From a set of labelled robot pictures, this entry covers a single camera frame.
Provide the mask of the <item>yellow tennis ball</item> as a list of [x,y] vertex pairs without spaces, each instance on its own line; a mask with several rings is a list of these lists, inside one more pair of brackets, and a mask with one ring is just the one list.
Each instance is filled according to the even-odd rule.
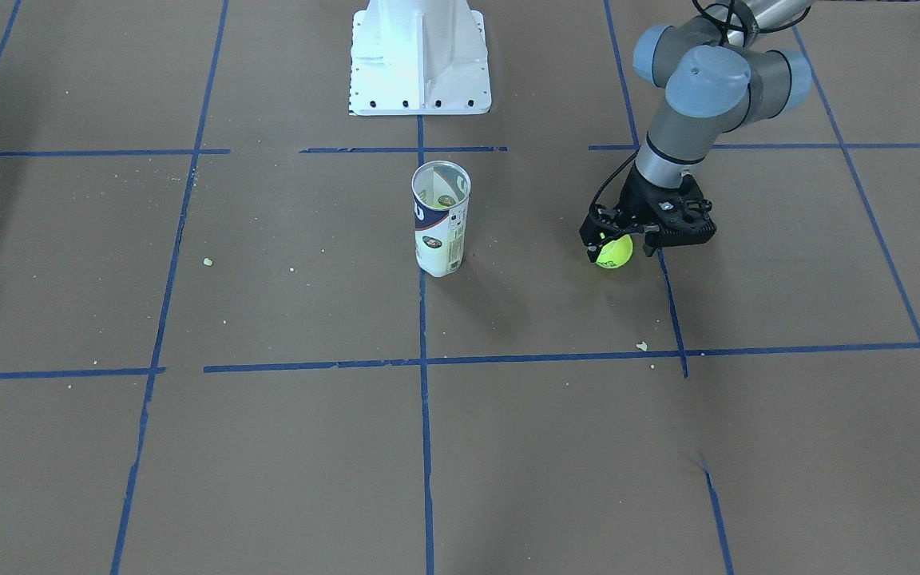
[[634,254],[634,241],[629,234],[601,245],[595,264],[603,269],[617,269],[628,264]]

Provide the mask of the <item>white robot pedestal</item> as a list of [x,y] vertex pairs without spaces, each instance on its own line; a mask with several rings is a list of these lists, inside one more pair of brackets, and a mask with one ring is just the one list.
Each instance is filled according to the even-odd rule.
[[350,114],[485,114],[492,104],[485,19],[468,2],[370,1],[353,14]]

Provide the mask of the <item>tennis ball can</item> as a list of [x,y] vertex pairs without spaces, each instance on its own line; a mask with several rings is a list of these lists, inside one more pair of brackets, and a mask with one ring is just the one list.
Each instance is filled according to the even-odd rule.
[[471,179],[452,161],[427,161],[411,181],[419,267],[433,277],[456,272],[464,254]]

